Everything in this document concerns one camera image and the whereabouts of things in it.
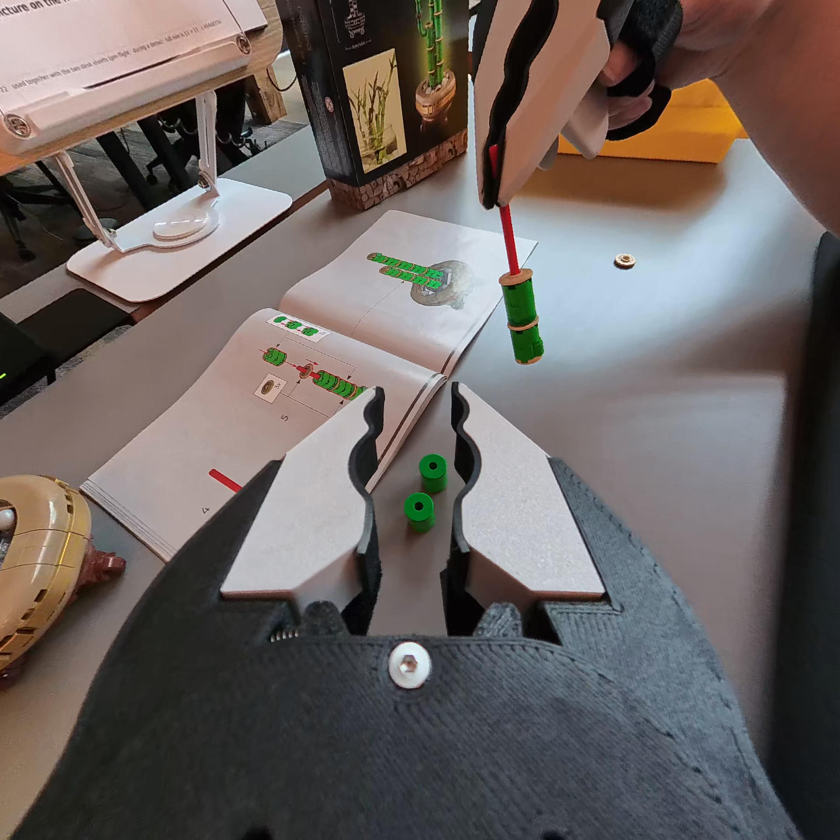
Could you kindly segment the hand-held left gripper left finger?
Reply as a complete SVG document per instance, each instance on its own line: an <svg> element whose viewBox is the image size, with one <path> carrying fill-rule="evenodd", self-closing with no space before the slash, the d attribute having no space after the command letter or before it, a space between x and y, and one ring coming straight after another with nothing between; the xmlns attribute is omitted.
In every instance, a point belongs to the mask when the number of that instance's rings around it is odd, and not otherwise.
<svg viewBox="0 0 840 840"><path fill-rule="evenodd" d="M385 393L370 388L288 450L222 583L227 599L332 604L366 635L382 582L373 501Z"/></svg>

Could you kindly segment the yellow box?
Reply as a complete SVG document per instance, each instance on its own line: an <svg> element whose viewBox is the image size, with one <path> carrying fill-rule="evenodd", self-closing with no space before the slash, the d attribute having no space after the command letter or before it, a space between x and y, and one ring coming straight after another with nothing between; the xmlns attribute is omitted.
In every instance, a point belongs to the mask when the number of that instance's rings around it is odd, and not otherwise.
<svg viewBox="0 0 840 840"><path fill-rule="evenodd" d="M672 92L655 125L619 141L607 141L601 157L718 164L733 142L749 136L712 80Z"/></svg>

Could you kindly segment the white document stand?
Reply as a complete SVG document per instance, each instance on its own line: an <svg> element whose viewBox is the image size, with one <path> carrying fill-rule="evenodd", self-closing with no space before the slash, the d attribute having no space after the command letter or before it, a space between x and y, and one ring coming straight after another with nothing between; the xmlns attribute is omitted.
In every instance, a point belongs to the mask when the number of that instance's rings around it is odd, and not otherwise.
<svg viewBox="0 0 840 840"><path fill-rule="evenodd" d="M2 174L52 161L95 241L70 258L72 275L129 303L168 294L291 206L282 192L217 176L216 94L251 76L246 33L99 84L2 110ZM98 217L67 150L107 130L194 100L197 184L112 231Z"/></svg>

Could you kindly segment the white printed paper sheet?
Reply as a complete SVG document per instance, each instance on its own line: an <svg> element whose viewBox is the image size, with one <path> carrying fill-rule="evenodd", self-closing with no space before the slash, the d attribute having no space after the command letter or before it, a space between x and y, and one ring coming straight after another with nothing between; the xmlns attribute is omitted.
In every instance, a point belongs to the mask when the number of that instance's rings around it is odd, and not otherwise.
<svg viewBox="0 0 840 840"><path fill-rule="evenodd" d="M2 110L265 26L257 1L2 1Z"/></svg>

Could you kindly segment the black bamboo kit box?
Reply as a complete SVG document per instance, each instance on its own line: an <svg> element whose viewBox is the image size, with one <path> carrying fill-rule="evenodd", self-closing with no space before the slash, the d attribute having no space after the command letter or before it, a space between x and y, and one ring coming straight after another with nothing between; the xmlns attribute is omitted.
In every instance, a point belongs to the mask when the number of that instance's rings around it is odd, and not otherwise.
<svg viewBox="0 0 840 840"><path fill-rule="evenodd" d="M467 151L467 1L276 5L333 199L363 211Z"/></svg>

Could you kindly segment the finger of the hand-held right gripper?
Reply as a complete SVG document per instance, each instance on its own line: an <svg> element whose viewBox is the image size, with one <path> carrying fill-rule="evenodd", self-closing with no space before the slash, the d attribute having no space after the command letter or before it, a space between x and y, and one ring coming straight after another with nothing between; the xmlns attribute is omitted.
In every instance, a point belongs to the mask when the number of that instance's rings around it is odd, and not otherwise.
<svg viewBox="0 0 840 840"><path fill-rule="evenodd" d="M545 167L547 155L558 152L561 131L573 109L564 84L571 75L574 35L567 34L564 12L580 5L584 11L592 11L595 2L533 2L532 10L538 15L533 26L537 33L535 56L524 98L508 125L507 152L512 154L512 174L502 176L503 186L510 188L510 201L536 169ZM583 13L572 11L571 15L573 21L580 21Z"/></svg>
<svg viewBox="0 0 840 840"><path fill-rule="evenodd" d="M473 48L474 137L479 200L507 204L510 188L502 176L512 174L507 152L508 125L529 84L536 50L534 23L538 15L530 1L482 2Z"/></svg>

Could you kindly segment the black electronic device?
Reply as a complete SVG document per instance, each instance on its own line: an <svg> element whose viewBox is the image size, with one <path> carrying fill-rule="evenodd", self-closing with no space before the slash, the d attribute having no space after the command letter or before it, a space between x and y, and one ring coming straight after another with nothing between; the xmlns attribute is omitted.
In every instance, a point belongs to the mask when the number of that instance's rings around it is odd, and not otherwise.
<svg viewBox="0 0 840 840"><path fill-rule="evenodd" d="M1 405L35 383L56 382L56 366L49 353L26 331L1 315Z"/></svg>

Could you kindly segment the person's right hand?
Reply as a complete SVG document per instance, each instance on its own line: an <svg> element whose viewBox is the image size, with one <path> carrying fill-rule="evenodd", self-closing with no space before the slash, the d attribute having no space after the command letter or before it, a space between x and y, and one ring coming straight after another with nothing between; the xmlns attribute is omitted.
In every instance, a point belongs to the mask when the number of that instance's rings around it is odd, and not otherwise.
<svg viewBox="0 0 840 840"><path fill-rule="evenodd" d="M681 30L660 60L655 82L685 88L722 77L781 1L682 1Z"/></svg>

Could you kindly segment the wooden table leg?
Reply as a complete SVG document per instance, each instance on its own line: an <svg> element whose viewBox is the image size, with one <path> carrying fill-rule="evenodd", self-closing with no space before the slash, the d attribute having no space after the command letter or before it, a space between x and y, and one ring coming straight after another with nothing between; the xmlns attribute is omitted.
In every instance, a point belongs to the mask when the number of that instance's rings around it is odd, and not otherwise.
<svg viewBox="0 0 840 840"><path fill-rule="evenodd" d="M269 25L247 33L253 55L245 79L245 96L250 113L258 125L271 125L287 115L274 64L281 48L281 26Z"/></svg>

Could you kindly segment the open instruction booklet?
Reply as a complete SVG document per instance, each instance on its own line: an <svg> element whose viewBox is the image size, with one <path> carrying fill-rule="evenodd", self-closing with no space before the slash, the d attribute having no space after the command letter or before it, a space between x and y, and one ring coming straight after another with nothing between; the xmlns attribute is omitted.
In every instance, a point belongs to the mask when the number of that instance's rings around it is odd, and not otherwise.
<svg viewBox="0 0 840 840"><path fill-rule="evenodd" d="M385 213L244 321L81 492L168 561L266 463L380 386L371 489L501 300L507 256L500 233Z"/></svg>

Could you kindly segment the grey desk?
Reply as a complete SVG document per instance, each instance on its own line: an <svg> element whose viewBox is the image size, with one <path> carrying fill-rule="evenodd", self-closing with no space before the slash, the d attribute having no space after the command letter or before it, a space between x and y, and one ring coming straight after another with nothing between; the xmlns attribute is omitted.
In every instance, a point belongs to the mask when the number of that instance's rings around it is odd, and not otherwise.
<svg viewBox="0 0 840 840"><path fill-rule="evenodd" d="M487 231L475 153L364 213L312 198L2 420L2 474L78 486L236 329L384 212ZM601 498L685 594L769 761L791 394L823 227L747 140L718 167L561 156L512 205L547 354L496 310L465 383Z"/></svg>

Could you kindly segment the person's right forearm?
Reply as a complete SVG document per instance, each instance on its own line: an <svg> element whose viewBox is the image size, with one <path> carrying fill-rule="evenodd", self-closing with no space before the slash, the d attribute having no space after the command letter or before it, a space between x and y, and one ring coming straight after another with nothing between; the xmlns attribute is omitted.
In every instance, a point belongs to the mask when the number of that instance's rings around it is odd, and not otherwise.
<svg viewBox="0 0 840 840"><path fill-rule="evenodd" d="M839 2L751 2L717 84L763 158L839 236Z"/></svg>

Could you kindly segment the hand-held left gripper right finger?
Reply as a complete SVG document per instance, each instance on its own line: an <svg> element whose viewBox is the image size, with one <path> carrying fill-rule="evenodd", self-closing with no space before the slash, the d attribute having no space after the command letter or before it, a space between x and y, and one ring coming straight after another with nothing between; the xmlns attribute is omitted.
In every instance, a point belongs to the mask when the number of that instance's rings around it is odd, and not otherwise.
<svg viewBox="0 0 840 840"><path fill-rule="evenodd" d="M441 573L450 636L468 636L495 604L539 636L541 604L601 602L606 588L554 467L557 461L466 385L451 385L455 499Z"/></svg>

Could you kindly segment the tan brick pot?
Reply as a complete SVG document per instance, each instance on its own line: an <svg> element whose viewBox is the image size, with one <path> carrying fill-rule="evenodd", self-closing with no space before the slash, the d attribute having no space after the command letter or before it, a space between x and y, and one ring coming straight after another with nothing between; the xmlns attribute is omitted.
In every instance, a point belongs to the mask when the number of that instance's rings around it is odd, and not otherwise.
<svg viewBox="0 0 840 840"><path fill-rule="evenodd" d="M125 568L124 558L95 547L78 489L52 476L1 478L1 691L81 591Z"/></svg>

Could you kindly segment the red rod with green pieces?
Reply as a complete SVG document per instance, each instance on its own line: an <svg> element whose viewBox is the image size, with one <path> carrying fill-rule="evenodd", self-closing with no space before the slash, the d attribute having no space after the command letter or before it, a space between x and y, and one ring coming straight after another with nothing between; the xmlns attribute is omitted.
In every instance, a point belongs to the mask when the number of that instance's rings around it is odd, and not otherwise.
<svg viewBox="0 0 840 840"><path fill-rule="evenodd" d="M499 282L514 358L518 364L535 364L543 357L544 348L539 333L532 272L519 265L509 206L500 206L499 215L508 260L508 272L499 278Z"/></svg>

